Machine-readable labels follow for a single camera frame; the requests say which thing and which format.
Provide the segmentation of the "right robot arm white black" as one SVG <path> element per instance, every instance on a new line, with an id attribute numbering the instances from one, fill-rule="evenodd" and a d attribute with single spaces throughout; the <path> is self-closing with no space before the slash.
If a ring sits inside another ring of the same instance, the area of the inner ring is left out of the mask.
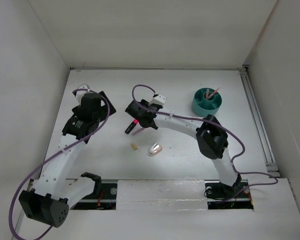
<path id="1" fill-rule="evenodd" d="M 144 99 L 140 102 L 133 100 L 125 112 L 136 119 L 143 128 L 166 128 L 194 138 L 200 153 L 212 160 L 219 176 L 222 193 L 233 197 L 239 192 L 241 177 L 231 162 L 228 134 L 214 116 L 182 116 Z"/>

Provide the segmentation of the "pink cap black highlighter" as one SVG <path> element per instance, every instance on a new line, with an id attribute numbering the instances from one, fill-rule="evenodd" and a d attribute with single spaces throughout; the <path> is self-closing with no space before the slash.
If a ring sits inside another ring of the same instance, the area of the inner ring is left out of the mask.
<path id="1" fill-rule="evenodd" d="M 137 125 L 138 123 L 139 123 L 139 122 L 138 122 L 136 119 L 134 119 L 134 120 L 130 123 L 130 125 L 126 128 L 126 130 L 124 131 L 124 133 L 128 135 L 128 134 L 136 127 L 136 125 Z"/>

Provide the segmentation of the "orange pastel pen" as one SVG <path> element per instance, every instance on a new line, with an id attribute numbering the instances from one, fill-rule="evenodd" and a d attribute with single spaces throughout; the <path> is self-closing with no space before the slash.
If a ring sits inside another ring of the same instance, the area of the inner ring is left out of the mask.
<path id="1" fill-rule="evenodd" d="M 209 95 L 210 95 L 210 89 L 207 88 L 206 93 L 205 93 L 205 99 L 209 99 Z"/>

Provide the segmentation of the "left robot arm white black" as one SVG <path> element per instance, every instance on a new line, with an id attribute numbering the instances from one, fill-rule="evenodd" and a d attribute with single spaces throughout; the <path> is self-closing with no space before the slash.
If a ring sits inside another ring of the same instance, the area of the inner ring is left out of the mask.
<path id="1" fill-rule="evenodd" d="M 104 91 L 79 88 L 73 94 L 79 104 L 62 129 L 57 156 L 47 163 L 32 189 L 23 190 L 18 198 L 29 219 L 55 228 L 64 223 L 69 210 L 81 199 L 103 194 L 102 178 L 96 174 L 84 172 L 74 183 L 66 178 L 91 136 L 116 113 Z"/>

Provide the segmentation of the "purple pastel pen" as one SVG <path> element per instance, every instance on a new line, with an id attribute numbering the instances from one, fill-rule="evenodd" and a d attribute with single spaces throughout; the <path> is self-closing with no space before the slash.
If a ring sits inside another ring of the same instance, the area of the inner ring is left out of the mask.
<path id="1" fill-rule="evenodd" d="M 140 128 L 140 129 L 136 130 L 135 132 L 133 132 L 131 135 L 132 135 L 132 136 L 135 136 L 135 135 L 137 135 L 138 133 L 142 132 L 143 130 L 145 130 L 145 128 Z"/>

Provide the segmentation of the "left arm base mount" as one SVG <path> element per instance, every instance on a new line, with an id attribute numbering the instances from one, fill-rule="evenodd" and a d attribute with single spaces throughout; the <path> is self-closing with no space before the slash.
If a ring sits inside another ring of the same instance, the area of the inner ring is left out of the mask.
<path id="1" fill-rule="evenodd" d="M 81 199 L 72 210 L 116 210 L 118 193 L 117 180 L 102 181 L 101 190 L 98 195 L 88 195 Z"/>

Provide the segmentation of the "pink red pen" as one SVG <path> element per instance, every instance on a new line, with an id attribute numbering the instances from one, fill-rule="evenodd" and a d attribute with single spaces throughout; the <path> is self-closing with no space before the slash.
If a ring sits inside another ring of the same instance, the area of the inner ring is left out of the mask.
<path id="1" fill-rule="evenodd" d="M 213 91 L 208 98 L 211 98 L 212 96 L 214 96 L 218 91 L 220 90 L 220 87 L 218 87 L 215 91 Z"/>

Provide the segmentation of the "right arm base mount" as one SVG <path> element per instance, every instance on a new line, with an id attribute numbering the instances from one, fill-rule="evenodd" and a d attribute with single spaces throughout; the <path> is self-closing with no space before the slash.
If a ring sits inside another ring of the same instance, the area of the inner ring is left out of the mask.
<path id="1" fill-rule="evenodd" d="M 205 182 L 204 196 L 207 198 L 208 210 L 253 210 L 253 200 L 250 189 L 238 193 L 248 183 L 243 181 L 239 184 L 238 190 L 234 193 L 226 193 L 219 181 Z"/>

